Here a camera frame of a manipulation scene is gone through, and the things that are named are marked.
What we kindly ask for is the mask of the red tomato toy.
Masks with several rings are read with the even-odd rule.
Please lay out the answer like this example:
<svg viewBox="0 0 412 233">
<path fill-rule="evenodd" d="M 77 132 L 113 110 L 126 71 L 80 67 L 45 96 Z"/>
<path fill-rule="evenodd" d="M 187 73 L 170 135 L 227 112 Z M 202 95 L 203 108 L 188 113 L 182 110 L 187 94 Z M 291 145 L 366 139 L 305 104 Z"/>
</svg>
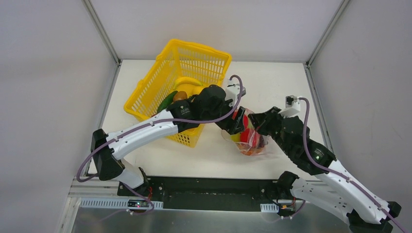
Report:
<svg viewBox="0 0 412 233">
<path fill-rule="evenodd" d="M 257 147 L 259 144 L 259 134 L 253 129 L 245 129 L 241 132 L 240 142 L 246 143 L 250 147 Z"/>
</svg>

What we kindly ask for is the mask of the yellow plastic basket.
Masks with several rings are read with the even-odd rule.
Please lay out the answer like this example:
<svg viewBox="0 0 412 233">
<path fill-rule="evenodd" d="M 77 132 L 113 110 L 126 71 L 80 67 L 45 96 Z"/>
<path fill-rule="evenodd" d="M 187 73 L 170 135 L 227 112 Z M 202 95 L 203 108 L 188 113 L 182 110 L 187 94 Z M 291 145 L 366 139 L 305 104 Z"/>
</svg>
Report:
<svg viewBox="0 0 412 233">
<path fill-rule="evenodd" d="M 203 86 L 221 86 L 230 66 L 229 53 L 210 46 L 178 39 L 170 40 L 146 76 L 137 83 L 124 110 L 138 121 L 156 114 L 162 100 L 172 91 L 174 81 L 183 76 L 199 80 Z"/>
</svg>

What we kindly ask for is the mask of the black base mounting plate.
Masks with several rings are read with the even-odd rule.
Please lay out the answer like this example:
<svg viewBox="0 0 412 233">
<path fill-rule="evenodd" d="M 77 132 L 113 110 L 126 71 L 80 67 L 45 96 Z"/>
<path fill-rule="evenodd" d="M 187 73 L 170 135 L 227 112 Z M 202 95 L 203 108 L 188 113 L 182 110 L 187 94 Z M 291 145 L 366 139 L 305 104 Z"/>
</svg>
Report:
<svg viewBox="0 0 412 233">
<path fill-rule="evenodd" d="M 149 176 L 135 191 L 173 210 L 258 212 L 262 204 L 296 205 L 285 186 L 266 179 Z"/>
</svg>

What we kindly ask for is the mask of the yellow-green pepper toy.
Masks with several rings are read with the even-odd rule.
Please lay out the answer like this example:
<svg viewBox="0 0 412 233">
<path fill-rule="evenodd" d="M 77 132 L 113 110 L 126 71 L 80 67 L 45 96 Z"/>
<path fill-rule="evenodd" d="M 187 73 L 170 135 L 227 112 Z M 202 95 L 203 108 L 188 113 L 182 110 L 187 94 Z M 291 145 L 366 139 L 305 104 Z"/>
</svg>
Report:
<svg viewBox="0 0 412 233">
<path fill-rule="evenodd" d="M 233 142 L 240 142 L 240 135 L 241 135 L 241 133 L 232 134 L 232 135 L 230 135 L 230 139 Z"/>
</svg>

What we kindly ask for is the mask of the clear pink-dotted zip bag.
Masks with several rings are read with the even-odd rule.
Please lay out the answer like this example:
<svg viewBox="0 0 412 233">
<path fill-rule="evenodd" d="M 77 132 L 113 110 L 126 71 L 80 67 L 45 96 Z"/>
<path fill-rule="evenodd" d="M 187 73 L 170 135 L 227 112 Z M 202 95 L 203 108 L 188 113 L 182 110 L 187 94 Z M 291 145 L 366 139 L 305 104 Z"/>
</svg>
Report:
<svg viewBox="0 0 412 233">
<path fill-rule="evenodd" d="M 224 140 L 232 142 L 243 155 L 264 155 L 267 153 L 269 136 L 261 135 L 255 130 L 248 118 L 248 115 L 252 113 L 253 111 L 245 109 L 242 120 L 245 127 L 244 131 L 230 135 L 228 132 L 221 130 L 221 135 Z"/>
</svg>

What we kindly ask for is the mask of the green cucumber toy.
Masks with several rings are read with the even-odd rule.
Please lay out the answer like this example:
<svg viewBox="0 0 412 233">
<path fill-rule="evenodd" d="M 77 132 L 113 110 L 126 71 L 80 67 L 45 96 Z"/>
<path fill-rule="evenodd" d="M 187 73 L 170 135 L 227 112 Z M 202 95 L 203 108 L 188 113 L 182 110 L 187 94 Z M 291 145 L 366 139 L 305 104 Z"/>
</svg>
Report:
<svg viewBox="0 0 412 233">
<path fill-rule="evenodd" d="M 162 102 L 159 104 L 158 108 L 157 108 L 157 113 L 160 113 L 161 111 L 163 111 L 164 109 L 166 109 L 170 104 L 173 103 L 173 98 L 174 96 L 178 93 L 177 90 L 172 91 L 171 93 L 169 93 L 163 100 Z"/>
</svg>

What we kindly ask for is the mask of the purple grapes toy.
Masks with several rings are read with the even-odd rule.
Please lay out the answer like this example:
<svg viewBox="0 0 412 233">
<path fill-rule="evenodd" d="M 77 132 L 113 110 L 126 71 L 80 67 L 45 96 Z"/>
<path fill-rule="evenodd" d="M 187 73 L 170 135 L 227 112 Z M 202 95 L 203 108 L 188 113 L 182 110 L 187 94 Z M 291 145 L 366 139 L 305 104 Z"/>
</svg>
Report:
<svg viewBox="0 0 412 233">
<path fill-rule="evenodd" d="M 264 135 L 259 136 L 259 148 L 264 148 L 268 144 L 268 137 Z"/>
</svg>

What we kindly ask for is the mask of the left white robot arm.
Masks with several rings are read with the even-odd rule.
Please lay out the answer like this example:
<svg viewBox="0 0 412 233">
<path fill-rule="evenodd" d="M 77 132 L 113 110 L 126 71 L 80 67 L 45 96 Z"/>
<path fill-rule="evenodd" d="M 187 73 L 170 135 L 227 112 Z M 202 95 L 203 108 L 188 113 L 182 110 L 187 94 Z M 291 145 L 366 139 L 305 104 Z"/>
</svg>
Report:
<svg viewBox="0 0 412 233">
<path fill-rule="evenodd" d="M 141 168 L 135 168 L 125 156 L 159 138 L 174 135 L 201 124 L 215 123 L 229 134 L 244 130 L 242 114 L 238 109 L 245 87 L 231 84 L 222 89 L 210 85 L 188 99 L 177 100 L 148 120 L 117 132 L 98 129 L 92 134 L 91 154 L 101 181 L 117 180 L 129 186 L 136 196 L 147 193 L 148 183 Z"/>
</svg>

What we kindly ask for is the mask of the yellow banana toy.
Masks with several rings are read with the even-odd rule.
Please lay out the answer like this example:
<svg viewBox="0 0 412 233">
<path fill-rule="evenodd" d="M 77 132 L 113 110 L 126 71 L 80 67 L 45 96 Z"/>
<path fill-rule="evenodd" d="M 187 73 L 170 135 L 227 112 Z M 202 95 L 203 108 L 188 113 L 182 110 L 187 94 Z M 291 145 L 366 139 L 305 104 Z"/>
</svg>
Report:
<svg viewBox="0 0 412 233">
<path fill-rule="evenodd" d="M 203 86 L 203 84 L 192 77 L 187 77 L 187 76 L 183 76 L 183 77 L 179 77 L 174 81 L 174 85 L 173 85 L 173 89 L 177 89 L 177 87 L 181 84 L 191 84 L 194 86 Z"/>
</svg>

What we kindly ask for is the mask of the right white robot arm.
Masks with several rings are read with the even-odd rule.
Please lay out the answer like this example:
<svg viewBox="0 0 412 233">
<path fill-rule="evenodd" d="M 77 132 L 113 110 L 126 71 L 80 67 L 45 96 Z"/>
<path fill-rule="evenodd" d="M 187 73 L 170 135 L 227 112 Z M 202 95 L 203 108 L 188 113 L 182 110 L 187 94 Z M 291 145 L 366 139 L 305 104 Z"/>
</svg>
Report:
<svg viewBox="0 0 412 233">
<path fill-rule="evenodd" d="M 264 113 L 251 114 L 249 119 L 259 134 L 270 136 L 297 167 L 321 180 L 325 188 L 317 188 L 292 172 L 285 171 L 277 180 L 276 194 L 308 201 L 348 224 L 353 233 L 390 233 L 401 206 L 379 198 L 351 175 L 336 156 L 324 145 L 309 137 L 305 119 L 287 116 L 276 107 Z"/>
</svg>

